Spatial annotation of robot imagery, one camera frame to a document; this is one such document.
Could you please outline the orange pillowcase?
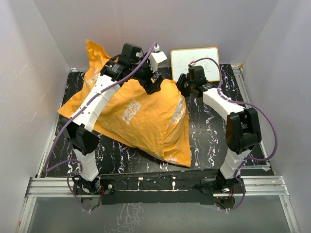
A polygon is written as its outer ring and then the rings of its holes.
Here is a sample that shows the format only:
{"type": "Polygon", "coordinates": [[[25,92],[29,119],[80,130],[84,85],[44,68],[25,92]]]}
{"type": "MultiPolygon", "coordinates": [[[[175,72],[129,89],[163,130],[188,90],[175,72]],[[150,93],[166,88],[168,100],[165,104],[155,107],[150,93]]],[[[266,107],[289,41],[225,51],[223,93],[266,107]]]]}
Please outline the orange pillowcase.
{"type": "Polygon", "coordinates": [[[109,99],[94,130],[174,165],[190,167],[189,113],[176,83],[164,79],[148,95],[135,79],[109,99]]]}

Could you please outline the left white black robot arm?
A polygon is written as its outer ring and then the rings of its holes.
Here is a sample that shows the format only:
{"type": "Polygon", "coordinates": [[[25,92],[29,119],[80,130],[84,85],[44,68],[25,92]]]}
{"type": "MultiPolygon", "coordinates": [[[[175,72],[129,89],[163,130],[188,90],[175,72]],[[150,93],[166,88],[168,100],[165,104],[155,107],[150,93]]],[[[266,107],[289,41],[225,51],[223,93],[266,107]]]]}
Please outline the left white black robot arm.
{"type": "Polygon", "coordinates": [[[78,188],[94,194],[101,186],[95,159],[99,138],[92,131],[104,107],[129,79],[138,80],[148,95],[160,91],[163,78],[153,81],[152,77],[166,60],[165,53],[160,51],[157,43],[147,53],[141,47],[126,43],[121,54],[103,65],[91,92],[64,125],[66,137],[79,161],[80,173],[72,178],[78,188]]]}

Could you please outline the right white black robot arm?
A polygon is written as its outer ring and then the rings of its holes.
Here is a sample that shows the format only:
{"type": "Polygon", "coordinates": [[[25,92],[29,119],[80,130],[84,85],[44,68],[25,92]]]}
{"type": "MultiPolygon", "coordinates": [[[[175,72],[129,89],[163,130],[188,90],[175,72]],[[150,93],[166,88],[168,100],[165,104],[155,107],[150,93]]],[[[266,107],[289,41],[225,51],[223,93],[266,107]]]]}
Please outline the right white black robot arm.
{"type": "Polygon", "coordinates": [[[184,97],[194,96],[202,100],[225,120],[225,161],[214,179],[204,178],[196,188],[202,193],[229,192],[238,183],[248,152],[261,142],[258,113],[254,108],[233,103],[206,79],[202,66],[189,66],[187,74],[180,75],[177,88],[184,97]]]}

